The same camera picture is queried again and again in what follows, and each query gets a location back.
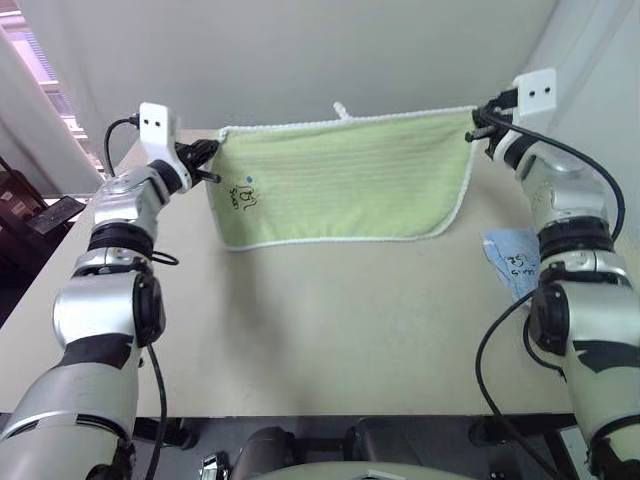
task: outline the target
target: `silver robot arm segment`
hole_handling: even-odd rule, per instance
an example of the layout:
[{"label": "silver robot arm segment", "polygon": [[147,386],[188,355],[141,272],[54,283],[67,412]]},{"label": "silver robot arm segment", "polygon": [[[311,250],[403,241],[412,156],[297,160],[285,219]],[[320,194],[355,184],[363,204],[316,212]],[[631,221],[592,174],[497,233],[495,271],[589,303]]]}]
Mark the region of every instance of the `silver robot arm segment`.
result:
[{"label": "silver robot arm segment", "polygon": [[176,143],[178,121],[164,106],[143,104],[140,118],[152,161],[106,182],[93,200],[88,251],[54,305],[64,354],[0,434],[2,479],[131,476],[140,353],[165,325],[151,264],[157,215],[171,194],[211,176],[198,168],[218,148]]},{"label": "silver robot arm segment", "polygon": [[592,473],[640,478],[640,297],[614,250],[602,183],[574,155],[505,127],[543,130],[554,109],[553,70],[520,76],[474,112],[467,140],[489,138],[486,153],[529,198],[541,254],[530,334],[559,358]]}]

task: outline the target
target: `table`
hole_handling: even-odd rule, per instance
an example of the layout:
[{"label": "table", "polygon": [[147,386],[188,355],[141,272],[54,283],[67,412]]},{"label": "table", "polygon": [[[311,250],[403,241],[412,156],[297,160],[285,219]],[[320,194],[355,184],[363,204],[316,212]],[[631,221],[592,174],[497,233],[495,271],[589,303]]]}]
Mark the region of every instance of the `table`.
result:
[{"label": "table", "polygon": [[[212,136],[186,130],[181,141]],[[513,172],[479,157],[453,225],[418,242],[231,253],[218,238],[205,185],[174,196],[156,243],[181,261],[156,267],[167,314],[156,352],[169,416],[488,413],[474,357],[511,295],[484,256],[481,232],[526,226],[530,215]],[[122,168],[145,161],[136,144]],[[87,247],[90,215],[89,207],[0,330],[0,411],[13,411],[60,358],[53,300]],[[488,388],[507,413],[570,412],[563,381],[522,348],[524,316],[492,339]],[[147,361],[138,415],[158,414]]]}]

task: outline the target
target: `black cable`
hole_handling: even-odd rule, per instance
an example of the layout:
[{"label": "black cable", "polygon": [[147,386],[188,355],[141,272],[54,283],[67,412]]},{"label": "black cable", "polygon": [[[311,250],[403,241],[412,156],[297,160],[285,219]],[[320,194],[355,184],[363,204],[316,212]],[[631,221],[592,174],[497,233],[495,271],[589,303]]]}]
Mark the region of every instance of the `black cable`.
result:
[{"label": "black cable", "polygon": [[160,371],[160,364],[158,363],[158,357],[153,350],[152,345],[147,345],[149,351],[149,357],[151,358],[151,365],[153,365],[153,373],[156,375],[156,381],[158,382],[158,393],[160,394],[160,423],[158,424],[158,431],[156,432],[156,440],[153,445],[153,453],[151,454],[151,460],[149,460],[149,467],[147,468],[147,474],[145,480],[153,480],[158,468],[158,461],[160,460],[160,448],[162,448],[164,434],[167,429],[167,392],[164,389],[164,380],[162,379],[162,372]]},{"label": "black cable", "polygon": [[104,161],[107,164],[106,165],[108,170],[107,173],[112,177],[116,176],[116,172],[113,169],[113,163],[111,163],[111,152],[109,151],[109,140],[111,139],[111,134],[113,133],[115,128],[118,125],[123,125],[125,123],[130,123],[131,125],[138,128],[140,126],[140,115],[136,113],[135,115],[131,115],[129,118],[120,118],[116,120],[115,122],[113,122],[111,125],[107,127],[107,131],[104,134],[104,143],[103,143]]},{"label": "black cable", "polygon": [[616,204],[618,207],[618,215],[616,217],[616,224],[613,227],[613,232],[611,233],[611,237],[613,238],[613,240],[616,240],[618,238],[618,236],[620,235],[620,232],[622,231],[622,226],[624,225],[624,217],[626,214],[626,206],[624,203],[624,195],[622,193],[622,189],[620,188],[620,185],[618,185],[618,182],[616,182],[615,178],[613,178],[613,176],[607,171],[606,168],[604,168],[602,165],[600,165],[598,162],[596,162],[593,158],[589,157],[588,155],[576,150],[573,147],[570,147],[569,145],[559,142],[558,140],[554,140],[553,138],[550,137],[546,137],[545,135],[542,135],[540,133],[534,132],[532,130],[528,130],[526,128],[520,127],[518,125],[514,125],[512,123],[509,123],[505,120],[502,120],[494,115],[491,115],[489,112],[487,112],[484,109],[478,109],[480,118],[482,118],[485,122],[487,122],[490,125],[494,125],[494,126],[498,126],[498,127],[502,127],[502,128],[506,128],[509,130],[513,130],[514,132],[518,132],[522,135],[526,135],[528,137],[531,138],[535,138],[536,140],[546,143],[548,145],[551,145],[552,147],[556,147],[560,150],[563,150],[571,155],[573,155],[574,157],[576,157],[578,160],[582,161],[583,163],[586,163],[587,165],[589,165],[591,168],[593,168],[596,172],[598,172],[602,178],[605,179],[605,181],[609,184],[609,186],[611,187],[611,190],[613,191],[614,196],[616,197]]},{"label": "black cable", "polygon": [[522,446],[522,448],[524,448],[524,450],[531,456],[531,458],[535,460],[535,462],[538,465],[540,465],[540,467],[551,478],[555,480],[566,480],[563,475],[558,473],[551,465],[549,465],[549,463],[547,463],[547,461],[544,458],[540,456],[538,452],[535,451],[535,449],[531,446],[531,444],[527,441],[527,439],[524,438],[520,434],[520,432],[518,432],[518,430],[513,426],[513,424],[509,420],[507,420],[507,418],[504,415],[502,415],[502,412],[500,411],[498,406],[495,404],[495,402],[491,398],[491,395],[487,390],[487,387],[484,383],[484,378],[482,376],[482,354],[484,353],[484,349],[487,346],[487,343],[491,338],[491,335],[500,326],[500,324],[509,317],[509,315],[511,315],[518,307],[520,307],[523,303],[525,303],[527,300],[529,300],[533,296],[534,291],[535,290],[532,290],[531,292],[527,293],[524,297],[522,297],[516,303],[514,303],[509,308],[507,308],[504,311],[504,313],[500,315],[500,317],[498,317],[498,319],[495,322],[493,322],[493,324],[491,324],[487,332],[484,334],[484,337],[482,337],[482,340],[480,341],[480,345],[478,345],[478,352],[476,353],[476,380],[478,381],[478,386],[480,387],[482,396],[484,397],[487,404],[489,405],[489,408],[491,408],[491,411],[493,412],[493,414],[496,416],[498,421],[500,421],[504,425],[505,429],[509,432],[509,434],[513,437],[513,439],[517,441]]},{"label": "black cable", "polygon": [[527,319],[524,322],[524,327],[522,327],[522,342],[524,343],[525,350],[527,351],[529,356],[533,359],[533,361],[536,362],[538,365],[540,365],[541,367],[553,370],[555,372],[558,372],[558,375],[560,375],[562,378],[564,378],[566,380],[567,377],[564,376],[564,371],[562,370],[561,367],[541,359],[536,354],[536,352],[533,350],[533,347],[531,346],[531,340],[529,338],[529,323],[530,323],[530,320],[531,320],[531,317],[527,317]]},{"label": "black cable", "polygon": [[157,250],[153,251],[151,255],[151,260],[154,262],[162,263],[164,265],[170,265],[175,267],[176,265],[180,265],[180,260],[178,260],[173,255],[169,255],[168,253],[159,252]]}]

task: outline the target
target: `green towel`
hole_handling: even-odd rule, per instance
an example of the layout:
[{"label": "green towel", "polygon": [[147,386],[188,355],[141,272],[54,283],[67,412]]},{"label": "green towel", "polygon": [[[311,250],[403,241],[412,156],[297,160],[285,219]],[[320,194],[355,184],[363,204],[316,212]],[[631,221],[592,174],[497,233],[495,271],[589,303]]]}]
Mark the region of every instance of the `green towel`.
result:
[{"label": "green towel", "polygon": [[210,199],[224,242],[244,250],[442,233],[469,179],[470,110],[222,129],[211,166],[222,183]]}]

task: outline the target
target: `blue cloth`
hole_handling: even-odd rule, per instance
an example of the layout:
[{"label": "blue cloth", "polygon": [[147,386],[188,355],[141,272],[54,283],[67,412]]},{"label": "blue cloth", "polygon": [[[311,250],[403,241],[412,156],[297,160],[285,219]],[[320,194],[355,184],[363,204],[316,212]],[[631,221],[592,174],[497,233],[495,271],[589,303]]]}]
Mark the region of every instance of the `blue cloth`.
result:
[{"label": "blue cloth", "polygon": [[533,228],[492,230],[483,233],[482,239],[487,258],[514,300],[537,286],[540,253]]}]

